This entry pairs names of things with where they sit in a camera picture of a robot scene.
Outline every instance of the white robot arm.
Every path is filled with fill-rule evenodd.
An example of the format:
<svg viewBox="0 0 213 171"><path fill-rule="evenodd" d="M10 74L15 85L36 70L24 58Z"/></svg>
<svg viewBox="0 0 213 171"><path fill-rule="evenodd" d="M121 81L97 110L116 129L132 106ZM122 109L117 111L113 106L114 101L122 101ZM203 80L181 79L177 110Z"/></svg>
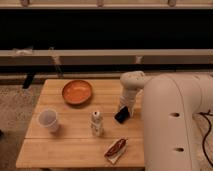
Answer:
<svg viewBox="0 0 213 171"><path fill-rule="evenodd" d="M194 148L192 114L213 106L213 77L141 71L121 76L120 108L133 116L135 96L143 89L141 116L147 171L199 171Z"/></svg>

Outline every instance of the white bottle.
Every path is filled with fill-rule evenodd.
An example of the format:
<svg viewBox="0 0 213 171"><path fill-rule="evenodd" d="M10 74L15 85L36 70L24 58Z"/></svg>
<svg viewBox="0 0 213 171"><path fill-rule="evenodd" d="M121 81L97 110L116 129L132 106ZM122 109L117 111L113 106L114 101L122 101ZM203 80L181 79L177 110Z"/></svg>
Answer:
<svg viewBox="0 0 213 171"><path fill-rule="evenodd" d="M100 137L104 133L103 117L99 111L95 111L91 116L91 129L93 136Z"/></svg>

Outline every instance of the white cup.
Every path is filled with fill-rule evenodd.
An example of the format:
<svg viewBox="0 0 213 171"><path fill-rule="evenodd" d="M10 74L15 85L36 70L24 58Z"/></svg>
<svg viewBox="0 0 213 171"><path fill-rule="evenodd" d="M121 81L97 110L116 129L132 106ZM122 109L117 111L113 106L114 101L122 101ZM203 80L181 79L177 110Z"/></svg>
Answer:
<svg viewBox="0 0 213 171"><path fill-rule="evenodd" d="M49 132L56 132L59 128L57 112L53 109L45 109L38 115L38 123Z"/></svg>

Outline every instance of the wooden tabletop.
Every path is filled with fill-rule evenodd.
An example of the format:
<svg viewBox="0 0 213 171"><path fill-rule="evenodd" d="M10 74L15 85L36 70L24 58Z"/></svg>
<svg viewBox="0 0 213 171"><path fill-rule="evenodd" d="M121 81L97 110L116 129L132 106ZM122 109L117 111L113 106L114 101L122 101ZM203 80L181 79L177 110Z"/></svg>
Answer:
<svg viewBox="0 0 213 171"><path fill-rule="evenodd" d="M114 115L118 110L122 86L119 79L86 80L93 88L91 100L80 106L64 102L63 87L71 80L46 80L32 115L17 168L89 168L89 167L144 167L142 121L140 119L141 93L137 96L133 118L119 124ZM53 108L59 114L60 129L50 134L37 123L38 113ZM90 129L92 112L103 115L104 136L94 137ZM128 138L127 150L115 165L104 153L118 138Z"/></svg>

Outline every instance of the orange bowl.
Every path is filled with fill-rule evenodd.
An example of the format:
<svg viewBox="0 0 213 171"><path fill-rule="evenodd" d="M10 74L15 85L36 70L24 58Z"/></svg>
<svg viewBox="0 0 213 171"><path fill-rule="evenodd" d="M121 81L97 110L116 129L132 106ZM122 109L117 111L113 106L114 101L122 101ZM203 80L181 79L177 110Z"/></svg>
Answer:
<svg viewBox="0 0 213 171"><path fill-rule="evenodd" d="M62 96L67 103L80 105L92 96L92 86L83 80L70 81L64 86Z"/></svg>

